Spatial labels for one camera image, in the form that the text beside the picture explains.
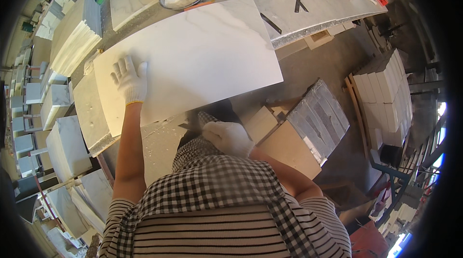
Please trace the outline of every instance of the concrete floor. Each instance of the concrete floor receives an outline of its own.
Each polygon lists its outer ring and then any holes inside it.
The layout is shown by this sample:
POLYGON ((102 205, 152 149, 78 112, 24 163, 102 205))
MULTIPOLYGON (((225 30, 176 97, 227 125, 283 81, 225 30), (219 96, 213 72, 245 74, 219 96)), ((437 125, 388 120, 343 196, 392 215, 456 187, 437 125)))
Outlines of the concrete floor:
MULTIPOLYGON (((344 78, 357 67, 365 65, 373 53, 377 51, 364 25, 345 31, 321 47, 314 50, 307 47, 280 60, 284 82, 230 98, 233 109, 246 122, 262 103, 300 96, 320 77, 339 101, 349 119, 350 128, 328 157, 315 182, 322 185, 347 179, 353 181, 362 192, 367 192, 381 173, 372 169, 363 156, 353 103, 343 87, 344 78)), ((148 185, 171 173, 178 143, 185 133, 177 125, 183 123, 184 119, 184 115, 179 115, 164 126, 152 124, 142 128, 145 180, 148 185)), ((113 174, 118 148, 119 142, 103 152, 113 174)))

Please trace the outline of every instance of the hand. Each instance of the hand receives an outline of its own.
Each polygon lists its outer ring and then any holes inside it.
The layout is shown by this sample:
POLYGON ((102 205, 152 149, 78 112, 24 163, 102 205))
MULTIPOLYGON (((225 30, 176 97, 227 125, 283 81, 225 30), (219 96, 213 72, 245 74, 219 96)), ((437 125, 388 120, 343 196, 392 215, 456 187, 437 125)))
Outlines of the hand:
POLYGON ((202 134, 219 151, 238 158, 247 159, 255 145, 245 128, 236 122, 208 122, 202 134))
POLYGON ((147 63, 142 62, 136 73, 129 55, 113 64, 114 72, 111 77, 118 92, 124 96, 125 105, 144 102, 147 91, 146 67, 147 63))

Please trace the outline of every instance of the gingham shirt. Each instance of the gingham shirt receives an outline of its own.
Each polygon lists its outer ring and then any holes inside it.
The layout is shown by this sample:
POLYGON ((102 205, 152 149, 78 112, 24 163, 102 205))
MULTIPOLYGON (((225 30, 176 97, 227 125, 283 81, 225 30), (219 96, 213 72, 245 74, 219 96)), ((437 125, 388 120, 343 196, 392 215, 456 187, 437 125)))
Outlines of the gingham shirt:
POLYGON ((101 257, 351 256, 334 205, 298 203, 265 162, 226 156, 198 137, 179 149, 173 172, 137 205, 113 200, 101 257))

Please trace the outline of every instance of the wooden plank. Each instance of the wooden plank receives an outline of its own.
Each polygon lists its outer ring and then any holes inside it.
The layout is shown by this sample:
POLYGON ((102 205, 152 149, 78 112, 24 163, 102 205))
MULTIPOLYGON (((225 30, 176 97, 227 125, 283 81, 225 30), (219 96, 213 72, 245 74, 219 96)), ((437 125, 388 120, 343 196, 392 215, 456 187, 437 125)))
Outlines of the wooden plank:
POLYGON ((353 90, 353 86, 349 81, 349 78, 345 78, 344 82, 346 82, 347 90, 349 91, 350 98, 352 99, 352 102, 354 104, 354 109, 355 109, 355 114, 357 116, 357 121, 358 121, 358 126, 360 127, 360 135, 362 136, 362 143, 363 143, 363 152, 365 154, 365 158, 369 160, 368 156, 368 148, 367 148, 367 140, 365 136, 365 129, 363 127, 363 120, 362 120, 362 115, 360 114, 360 109, 358 107, 357 99, 355 97, 355 93, 353 90))
MULTIPOLYGON (((362 98, 360 97, 360 91, 358 90, 358 87, 357 87, 357 84, 355 83, 355 80, 354 80, 354 77, 352 76, 352 73, 349 74, 349 81, 350 83, 352 84, 352 88, 354 90, 354 93, 355 93, 355 97, 358 101, 358 108, 360 109, 360 114, 362 115, 362 117, 364 117, 362 119, 362 121, 366 121, 366 113, 365 113, 365 108, 363 107, 363 102, 362 102, 362 98)), ((368 148, 371 148, 371 137, 370 137, 370 131, 368 130, 368 125, 366 122, 363 122, 363 128, 364 128, 364 131, 365 131, 365 135, 366 135, 366 139, 367 139, 367 146, 368 148)))

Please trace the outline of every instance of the workbench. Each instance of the workbench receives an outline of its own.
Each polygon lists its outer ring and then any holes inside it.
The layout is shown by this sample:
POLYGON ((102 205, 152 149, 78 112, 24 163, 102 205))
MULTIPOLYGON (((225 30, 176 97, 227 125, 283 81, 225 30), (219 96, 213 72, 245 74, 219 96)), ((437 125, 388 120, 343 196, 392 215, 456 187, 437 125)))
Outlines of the workbench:
MULTIPOLYGON (((294 0, 291 0, 292 12, 287 12, 285 17, 282 16, 281 12, 275 12, 279 10, 279 4, 269 5, 268 3, 261 2, 262 0, 254 1, 260 12, 264 11, 264 14, 266 14, 268 18, 278 20, 275 21, 275 23, 277 24, 280 22, 281 27, 286 30, 286 32, 285 30, 283 31, 282 35, 279 35, 272 27, 265 23, 274 49, 345 22, 387 12, 385 7, 375 5, 368 0, 309 0, 308 2, 312 2, 312 6, 309 8, 310 13, 301 10, 300 13, 296 13, 298 19, 292 22, 291 16, 294 16, 294 0)), ((131 34, 180 12, 182 11, 167 10, 159 4, 155 4, 131 19, 116 32, 113 30, 112 26, 109 0, 104 0, 101 4, 102 40, 73 72, 71 76, 73 86, 75 87, 83 78, 83 65, 87 58, 95 53, 96 49, 101 48, 107 50, 131 34)), ((101 121, 106 122, 102 111, 101 121)), ((150 125, 150 128, 157 129, 163 125, 164 123, 158 122, 157 125, 150 125)), ((111 134, 102 135, 101 141, 93 148, 89 149, 93 156, 96 156, 119 139, 119 137, 112 137, 111 134)))

